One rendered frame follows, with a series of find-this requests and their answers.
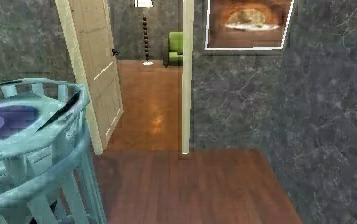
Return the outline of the cream wooden room door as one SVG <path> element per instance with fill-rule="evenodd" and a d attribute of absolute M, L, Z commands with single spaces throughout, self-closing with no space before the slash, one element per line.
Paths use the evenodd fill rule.
<path fill-rule="evenodd" d="M 107 0 L 55 0 L 75 80 L 88 89 L 86 119 L 94 152 L 102 154 L 123 112 Z"/>

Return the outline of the framed brown picture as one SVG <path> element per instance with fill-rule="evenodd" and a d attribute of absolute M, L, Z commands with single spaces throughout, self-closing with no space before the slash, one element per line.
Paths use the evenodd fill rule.
<path fill-rule="evenodd" d="M 206 51 L 282 50 L 295 0 L 206 0 Z"/>

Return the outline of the pale blue round chair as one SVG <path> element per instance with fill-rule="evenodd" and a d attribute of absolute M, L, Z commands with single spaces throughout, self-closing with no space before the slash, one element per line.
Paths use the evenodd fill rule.
<path fill-rule="evenodd" d="M 0 82 L 0 107 L 39 110 L 0 140 L 0 224 L 108 224 L 94 172 L 81 84 L 46 78 Z"/>

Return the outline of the purple seat cushion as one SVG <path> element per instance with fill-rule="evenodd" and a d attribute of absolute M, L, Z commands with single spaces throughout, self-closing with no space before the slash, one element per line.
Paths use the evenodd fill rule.
<path fill-rule="evenodd" d="M 26 129 L 38 117 L 39 110 L 33 106 L 13 105 L 0 107 L 0 140 Z"/>

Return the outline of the floor lamp with beaded post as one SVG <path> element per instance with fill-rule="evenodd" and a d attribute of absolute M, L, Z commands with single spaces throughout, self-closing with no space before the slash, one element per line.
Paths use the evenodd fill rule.
<path fill-rule="evenodd" d="M 134 0 L 135 8 L 149 9 L 153 7 L 152 0 Z M 144 42 L 144 53 L 145 60 L 143 61 L 144 66 L 151 66 L 153 62 L 150 60 L 149 56 L 149 39 L 148 39 L 148 23 L 147 16 L 145 12 L 142 12 L 142 29 L 143 29 L 143 42 Z"/>

